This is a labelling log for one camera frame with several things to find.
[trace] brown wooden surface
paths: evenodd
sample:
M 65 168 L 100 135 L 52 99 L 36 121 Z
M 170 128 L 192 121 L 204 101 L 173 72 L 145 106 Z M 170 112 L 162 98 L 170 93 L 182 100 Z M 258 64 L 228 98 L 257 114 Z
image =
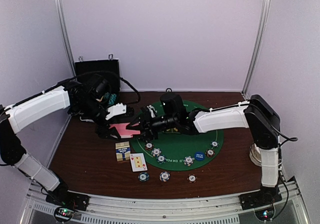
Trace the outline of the brown wooden surface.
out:
M 159 100 L 162 92 L 142 92 L 140 106 Z M 184 100 L 205 107 L 232 105 L 243 98 L 240 93 L 182 92 Z M 136 97 L 122 93 L 121 101 Z M 61 176 L 71 191 L 121 198 L 194 198 L 253 191 L 260 187 L 261 168 L 249 159 L 253 143 L 250 131 L 244 128 L 224 130 L 224 143 L 218 156 L 210 163 L 191 171 L 172 171 L 168 182 L 161 182 L 161 169 L 148 165 L 150 180 L 140 182 L 139 172 L 132 172 L 129 161 L 117 162 L 115 141 L 100 139 L 95 124 L 73 117 L 55 153 L 50 168 Z M 189 174 L 197 176 L 189 183 Z

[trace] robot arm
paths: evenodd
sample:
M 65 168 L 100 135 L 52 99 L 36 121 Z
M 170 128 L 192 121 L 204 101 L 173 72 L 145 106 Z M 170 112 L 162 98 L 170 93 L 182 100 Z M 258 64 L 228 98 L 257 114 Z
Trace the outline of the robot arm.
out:
M 68 203 L 68 186 L 31 156 L 16 134 L 42 117 L 69 107 L 69 114 L 82 111 L 97 124 L 108 126 L 112 117 L 126 113 L 127 106 L 117 104 L 106 109 L 97 101 L 108 89 L 107 81 L 100 75 L 83 84 L 68 81 L 57 86 L 6 108 L 0 105 L 0 155 L 7 165 L 36 180 L 56 200 Z
M 279 200 L 279 133 L 280 118 L 259 95 L 232 106 L 216 109 L 194 109 L 187 112 L 181 97 L 167 92 L 160 98 L 164 115 L 152 117 L 149 108 L 131 122 L 127 129 L 139 130 L 146 141 L 158 138 L 158 132 L 177 128 L 186 135 L 199 135 L 213 130 L 249 128 L 261 152 L 261 189 L 256 195 L 242 196 L 242 207 L 269 205 Z

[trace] blue poker chip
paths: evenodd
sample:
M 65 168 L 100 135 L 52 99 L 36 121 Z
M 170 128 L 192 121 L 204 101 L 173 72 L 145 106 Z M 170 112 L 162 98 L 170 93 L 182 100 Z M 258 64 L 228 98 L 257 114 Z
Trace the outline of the blue poker chip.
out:
M 154 157 L 157 157 L 161 154 L 161 150 L 159 148 L 154 148 L 152 151 L 151 151 L 151 155 L 154 156 Z
M 170 173 L 167 171 L 163 171 L 159 175 L 160 181 L 167 182 L 170 179 Z
M 146 182 L 149 180 L 149 174 L 147 172 L 141 172 L 139 175 L 138 175 L 138 179 L 140 182 Z
M 201 151 L 197 151 L 194 154 L 194 159 L 196 159 L 197 161 L 203 161 L 205 159 L 205 154 Z
M 158 155 L 156 157 L 156 161 L 159 163 L 159 164 L 163 164 L 166 162 L 166 157 L 164 155 Z

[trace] green felt mat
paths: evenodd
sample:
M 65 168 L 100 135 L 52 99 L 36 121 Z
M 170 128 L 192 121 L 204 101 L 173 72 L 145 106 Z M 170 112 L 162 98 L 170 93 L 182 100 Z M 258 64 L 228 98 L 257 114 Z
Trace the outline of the green felt mat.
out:
M 205 108 L 195 102 L 184 100 L 184 106 L 188 112 L 195 108 Z M 157 110 L 158 116 L 163 115 L 164 111 L 161 102 L 152 104 Z M 205 157 L 204 160 L 198 161 L 194 159 L 196 152 L 205 153 L 207 149 L 211 149 L 211 142 L 216 141 L 219 143 L 219 147 L 214 148 L 214 157 Z M 132 148 L 137 153 L 143 153 L 145 161 L 155 167 L 168 170 L 168 171 L 188 171 L 204 166 L 212 161 L 220 152 L 224 142 L 224 131 L 214 130 L 200 135 L 184 135 L 175 133 L 174 130 L 170 130 L 167 133 L 159 133 L 159 138 L 153 140 L 152 143 L 155 148 L 160 148 L 162 154 L 166 157 L 166 162 L 159 164 L 157 159 L 151 155 L 151 150 L 145 149 L 145 142 L 142 140 L 133 139 L 130 141 Z M 191 156 L 194 159 L 194 163 L 191 166 L 184 164 L 184 158 Z

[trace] metal frame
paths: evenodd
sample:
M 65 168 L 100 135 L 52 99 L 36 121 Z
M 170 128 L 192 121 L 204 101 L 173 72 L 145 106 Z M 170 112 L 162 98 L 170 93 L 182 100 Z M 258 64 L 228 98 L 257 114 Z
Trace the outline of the metal frame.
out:
M 54 1 L 55 1 L 56 9 L 58 12 L 59 21 L 60 21 L 60 27 L 61 27 L 61 32 L 62 32 L 62 36 L 63 36 L 63 43 L 64 43 L 65 52 L 66 52 L 66 55 L 67 55 L 67 58 L 69 61 L 71 71 L 72 71 L 73 75 L 75 76 L 76 75 L 75 62 L 74 62 L 74 58 L 72 55 L 70 40 L 68 37 L 62 0 L 54 0 Z M 263 33 L 265 31 L 267 19 L 268 19 L 268 15 L 269 15 L 270 3 L 271 3 L 271 0 L 263 0 L 262 1 L 260 22 L 259 22 L 257 35 L 256 35 L 254 49 L 253 49 L 248 73 L 247 73 L 247 76 L 246 76 L 246 79 L 244 82 L 244 86 L 243 86 L 243 89 L 241 92 L 245 99 L 248 99 L 248 88 L 249 88 L 249 85 L 250 85 L 250 82 L 251 82 L 251 79 L 252 79 L 252 76 L 253 76 L 253 73 L 255 70 L 255 66 L 257 64 L 257 60 L 258 60 L 258 56 L 259 56 L 259 52 L 260 52 L 260 48 L 261 48 L 261 44 L 262 44 L 262 39 L 263 39 Z
M 270 3 L 271 3 L 271 0 L 263 0 L 262 1 L 259 28 L 258 28 L 258 32 L 257 32 L 256 39 L 255 39 L 255 44 L 254 44 L 254 49 L 253 49 L 253 53 L 252 53 L 252 57 L 251 57 L 249 70 L 248 70 L 248 73 L 247 73 L 247 76 L 246 76 L 246 79 L 244 82 L 244 86 L 242 89 L 242 94 L 246 98 L 248 98 L 247 97 L 248 88 L 249 88 L 249 85 L 250 85 L 250 82 L 251 82 L 257 61 L 258 61 L 258 56 L 259 56 L 259 52 L 260 52 L 260 48 L 261 48 L 261 44 L 262 44 L 263 34 L 265 32 L 265 28 L 266 28 L 266 24 L 267 24 L 267 20 L 268 20 Z
M 289 200 L 295 204 L 294 209 L 299 223 L 309 224 L 310 220 L 297 183 L 290 181 L 286 185 L 289 190 Z M 279 190 L 282 201 L 277 203 L 280 204 L 285 202 L 287 191 L 283 184 L 279 185 Z M 225 223 L 236 224 L 240 214 L 253 211 L 253 209 L 242 210 L 240 194 L 186 199 L 130 199 L 88 194 L 90 200 L 87 211 L 77 212 L 73 220 L 86 224 L 219 224 L 223 223 L 223 220 L 233 219 L 236 221 Z M 33 210 L 52 215 L 56 206 L 47 203 L 45 198 L 46 196 L 41 193 L 41 187 L 32 183 L 19 223 L 29 224 Z
M 72 71 L 72 74 L 75 76 L 76 71 L 75 71 L 75 61 L 72 55 L 71 51 L 71 45 L 68 37 L 68 32 L 67 32 L 67 26 L 66 26 L 66 21 L 65 21 L 65 15 L 64 15 L 64 9 L 62 5 L 62 0 L 54 0 L 55 2 L 55 7 L 58 12 L 58 17 L 59 17 L 59 22 L 60 22 L 60 28 L 62 32 L 62 37 L 63 37 L 63 44 L 64 44 L 64 49 L 66 52 L 66 56 Z

